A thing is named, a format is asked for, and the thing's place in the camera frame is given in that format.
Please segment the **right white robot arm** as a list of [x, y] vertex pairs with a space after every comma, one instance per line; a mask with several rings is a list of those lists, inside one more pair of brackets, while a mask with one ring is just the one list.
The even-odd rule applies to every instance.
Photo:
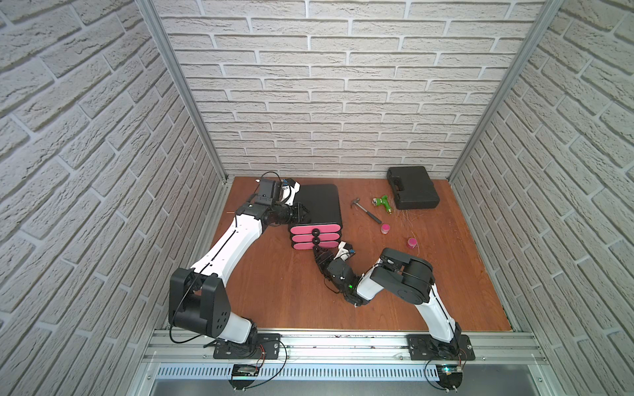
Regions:
[[348, 303], [356, 307], [367, 305], [381, 291], [387, 290], [416, 307], [436, 348], [457, 354], [462, 330], [439, 296], [429, 262], [386, 247], [376, 263], [358, 276], [347, 263], [355, 254], [351, 244], [342, 242], [338, 252], [315, 246], [313, 254], [322, 275]]

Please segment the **black drawer cabinet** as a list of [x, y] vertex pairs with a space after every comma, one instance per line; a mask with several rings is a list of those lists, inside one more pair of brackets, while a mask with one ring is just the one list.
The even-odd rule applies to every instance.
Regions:
[[343, 229], [338, 188], [335, 184], [302, 185], [295, 203], [310, 210], [311, 221], [305, 224], [339, 224]]

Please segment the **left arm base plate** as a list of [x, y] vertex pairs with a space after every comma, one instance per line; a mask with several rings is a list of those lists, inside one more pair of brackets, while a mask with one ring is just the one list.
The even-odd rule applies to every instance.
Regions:
[[246, 343], [218, 340], [213, 358], [216, 360], [277, 360], [281, 347], [280, 333], [251, 333]]

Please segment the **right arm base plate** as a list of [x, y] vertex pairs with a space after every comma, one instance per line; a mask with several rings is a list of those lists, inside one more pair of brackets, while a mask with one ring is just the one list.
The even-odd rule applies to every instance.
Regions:
[[405, 336], [412, 361], [474, 361], [470, 338], [462, 334], [455, 343], [441, 343], [428, 334]]

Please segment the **pink drawer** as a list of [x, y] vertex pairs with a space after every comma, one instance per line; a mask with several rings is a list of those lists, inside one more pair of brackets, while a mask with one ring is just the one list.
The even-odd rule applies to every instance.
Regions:
[[296, 224], [289, 231], [293, 235], [312, 235], [315, 231], [318, 234], [339, 234], [341, 229], [339, 224]]
[[341, 235], [337, 233], [326, 233], [326, 234], [319, 234], [319, 235], [296, 234], [292, 236], [292, 242], [294, 242], [295, 244], [301, 244], [301, 243], [313, 244], [315, 241], [319, 243], [330, 242], [330, 241], [340, 240], [340, 238], [341, 238]]
[[336, 248], [339, 245], [339, 241], [322, 241], [319, 244], [313, 243], [294, 243], [292, 247], [295, 250], [312, 250], [314, 247], [320, 248]]

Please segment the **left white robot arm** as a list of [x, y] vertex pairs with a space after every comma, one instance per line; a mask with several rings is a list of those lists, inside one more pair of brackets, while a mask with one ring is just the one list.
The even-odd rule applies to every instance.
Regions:
[[232, 312], [226, 285], [249, 247], [270, 226], [299, 224], [310, 218], [301, 203], [244, 203], [214, 247], [188, 269], [176, 270], [170, 278], [168, 322], [236, 344], [248, 344], [254, 322]]

